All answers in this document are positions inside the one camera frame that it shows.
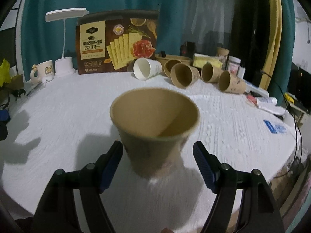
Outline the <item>white ceramic mug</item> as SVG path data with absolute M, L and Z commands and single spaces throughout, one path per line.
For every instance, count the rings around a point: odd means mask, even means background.
M 52 81 L 54 75 L 53 61 L 49 60 L 32 66 L 30 80 L 33 84 L 46 83 Z

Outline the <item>brown paper cup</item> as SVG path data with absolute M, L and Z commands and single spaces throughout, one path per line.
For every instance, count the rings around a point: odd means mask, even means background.
M 169 175 L 200 120 L 197 105 L 165 88 L 138 88 L 117 97 L 110 107 L 133 171 L 142 178 Z
M 171 59 L 171 60 L 167 61 L 163 67 L 163 71 L 164 71 L 165 75 L 167 77 L 170 77 L 171 70 L 172 70 L 173 66 L 175 66 L 176 64 L 179 64 L 179 63 L 181 63 L 181 61 L 179 61 L 177 59 Z
M 217 47 L 216 54 L 220 58 L 227 58 L 229 55 L 229 50 L 223 47 Z
M 200 78 L 200 73 L 193 66 L 178 63 L 171 69 L 170 78 L 174 86 L 185 89 Z
M 218 83 L 222 69 L 215 67 L 209 63 L 205 64 L 201 69 L 201 79 L 206 83 Z
M 225 93 L 243 94 L 246 91 L 246 83 L 234 74 L 223 71 L 218 81 L 219 89 Z

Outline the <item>yellow curtain strip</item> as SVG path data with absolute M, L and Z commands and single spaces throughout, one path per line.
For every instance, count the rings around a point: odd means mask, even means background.
M 269 12 L 270 12 L 270 30 L 269 30 L 269 43 L 266 55 L 266 60 L 263 66 L 263 71 L 267 75 L 262 75 L 259 87 L 268 90 L 270 84 L 270 76 L 273 75 L 278 52 L 281 41 L 281 31 L 283 26 L 283 12 L 281 0 L 269 0 Z

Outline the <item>brown cracker box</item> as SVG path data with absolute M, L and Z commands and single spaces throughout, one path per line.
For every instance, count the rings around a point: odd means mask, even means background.
M 137 59 L 155 59 L 158 17 L 157 10 L 112 10 L 78 19 L 78 73 L 131 72 Z

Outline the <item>black television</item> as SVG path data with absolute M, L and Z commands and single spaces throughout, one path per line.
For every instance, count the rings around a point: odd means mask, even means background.
M 310 73 L 292 63 L 287 91 L 295 105 L 310 114 Z

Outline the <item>small glass jar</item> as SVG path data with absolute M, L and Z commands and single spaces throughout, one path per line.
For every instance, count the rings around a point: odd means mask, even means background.
M 227 70 L 228 72 L 232 73 L 233 75 L 237 75 L 239 67 L 240 67 L 241 59 L 228 56 L 227 59 Z

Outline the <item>brown paper cup lying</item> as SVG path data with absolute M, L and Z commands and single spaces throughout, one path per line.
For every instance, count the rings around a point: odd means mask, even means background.
M 200 73 L 193 66 L 178 63 L 171 69 L 170 78 L 174 86 L 185 89 L 200 78 Z
M 225 93 L 243 94 L 246 91 L 246 83 L 234 74 L 223 71 L 218 81 L 219 89 Z
M 222 69 L 215 67 L 209 63 L 205 64 L 201 69 L 201 79 L 206 83 L 218 83 Z
M 170 77 L 171 70 L 172 70 L 173 66 L 175 66 L 176 64 L 179 64 L 179 63 L 181 63 L 181 61 L 179 61 L 177 59 L 171 59 L 171 60 L 167 61 L 163 67 L 163 71 L 164 71 L 165 75 L 167 77 Z

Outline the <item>blue card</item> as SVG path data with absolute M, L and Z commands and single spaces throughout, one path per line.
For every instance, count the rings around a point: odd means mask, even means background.
M 265 125 L 272 134 L 286 134 L 287 129 L 283 124 L 264 120 Z

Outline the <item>white paper cup lying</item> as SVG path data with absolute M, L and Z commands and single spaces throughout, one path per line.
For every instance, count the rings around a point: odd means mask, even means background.
M 159 75 L 162 71 L 162 65 L 156 60 L 139 58 L 133 65 L 133 72 L 138 80 L 146 81 L 149 78 Z

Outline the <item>white desk lamp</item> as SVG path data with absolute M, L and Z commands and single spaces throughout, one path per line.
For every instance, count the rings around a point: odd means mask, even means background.
M 65 42 L 66 42 L 66 20 L 72 18 L 80 18 L 89 14 L 89 11 L 85 7 L 75 7 L 69 9 L 60 9 L 47 12 L 45 15 L 46 22 L 53 22 L 61 20 L 63 22 L 63 47 L 62 47 L 62 57 L 57 59 L 55 64 L 55 75 L 56 78 L 65 77 L 72 75 L 76 72 L 73 67 L 72 57 L 64 56 Z

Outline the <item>teal curtain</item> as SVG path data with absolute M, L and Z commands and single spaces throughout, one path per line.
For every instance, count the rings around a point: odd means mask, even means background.
M 92 20 L 158 15 L 156 49 L 178 55 L 183 43 L 187 0 L 25 0 L 21 23 L 24 75 L 48 60 L 77 58 L 76 26 Z

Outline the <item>white tube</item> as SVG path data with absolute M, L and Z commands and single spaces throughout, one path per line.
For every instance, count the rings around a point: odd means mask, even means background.
M 257 103 L 277 105 L 277 98 L 275 97 L 256 97 Z

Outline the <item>yellow tissue pack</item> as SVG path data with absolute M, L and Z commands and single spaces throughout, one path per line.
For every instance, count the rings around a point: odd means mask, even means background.
M 192 65 L 196 68 L 203 68 L 206 64 L 222 68 L 222 62 L 218 58 L 209 56 L 194 56 Z

